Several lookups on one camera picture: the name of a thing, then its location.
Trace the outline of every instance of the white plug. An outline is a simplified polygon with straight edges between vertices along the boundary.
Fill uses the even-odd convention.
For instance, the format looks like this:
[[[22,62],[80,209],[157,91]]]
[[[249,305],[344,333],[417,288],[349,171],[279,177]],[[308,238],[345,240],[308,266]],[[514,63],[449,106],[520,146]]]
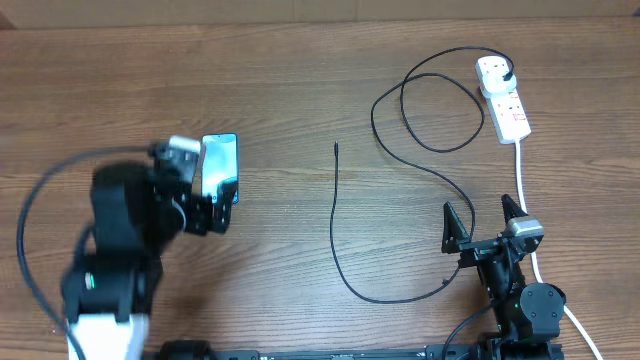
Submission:
[[[485,56],[478,59],[476,63],[480,90],[487,99],[491,119],[501,144],[513,144],[531,134],[527,115],[524,112],[518,91],[515,89],[515,75],[511,77],[513,82],[502,80],[502,77],[508,72],[506,60],[499,56]],[[508,84],[495,85],[496,79]],[[502,88],[510,88],[510,90],[494,91]]]
[[[480,85],[482,95],[487,99],[507,95],[518,86],[514,74],[509,80],[504,80],[504,76],[509,73],[509,66],[500,56],[485,56],[478,59],[476,73],[482,84]]]

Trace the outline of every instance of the wooden table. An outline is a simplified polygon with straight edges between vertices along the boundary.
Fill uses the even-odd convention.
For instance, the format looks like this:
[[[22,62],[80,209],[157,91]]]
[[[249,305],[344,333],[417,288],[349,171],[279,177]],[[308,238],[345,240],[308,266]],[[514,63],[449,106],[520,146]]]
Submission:
[[[494,47],[516,62],[533,128],[524,182],[545,226],[543,276],[566,292],[606,359],[640,357],[639,38],[632,18],[0,32],[0,358],[66,356],[15,259],[17,214],[39,174],[82,150],[217,132],[239,136],[241,200],[225,236],[181,236],[163,256],[149,349],[176,338],[259,351],[442,343],[486,304],[476,271],[409,305],[353,296],[329,248],[333,143],[341,146],[336,245],[353,286],[381,299],[438,286],[457,260],[439,251],[442,204],[452,201],[467,227],[469,212],[442,181],[380,149],[369,111],[413,65],[460,45]],[[481,55],[450,54],[425,71],[476,88]],[[412,83],[406,105],[418,135],[438,147],[461,143],[480,121],[443,80]],[[476,239],[504,227],[500,195],[516,195],[514,150],[498,143],[489,119],[469,146],[442,155],[407,134],[397,94],[376,116],[389,147],[469,194]],[[91,171],[104,161],[59,176],[29,218],[28,259],[56,309],[75,238],[92,219]],[[567,358],[592,358],[566,316],[561,324]],[[486,315],[457,341],[494,326]]]

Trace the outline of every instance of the robotic arm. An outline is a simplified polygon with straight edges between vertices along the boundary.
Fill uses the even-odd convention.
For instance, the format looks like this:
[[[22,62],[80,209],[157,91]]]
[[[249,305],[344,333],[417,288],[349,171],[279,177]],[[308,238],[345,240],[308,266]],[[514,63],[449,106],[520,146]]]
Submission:
[[[564,359],[551,340],[560,335],[566,296],[551,284],[527,285],[518,264],[536,251],[544,228],[509,195],[502,196],[502,210],[505,229],[494,239],[472,242],[451,204],[444,204],[442,252],[460,253],[460,268],[477,268],[498,324],[498,332],[479,336],[470,359]]]
[[[62,280],[64,315],[87,359],[140,359],[165,247],[180,232],[227,230],[237,183],[222,185],[215,205],[192,194],[200,149],[174,136],[150,147],[153,167],[127,161],[95,171],[96,249],[84,254],[81,240]],[[69,359],[77,358],[69,344]]]

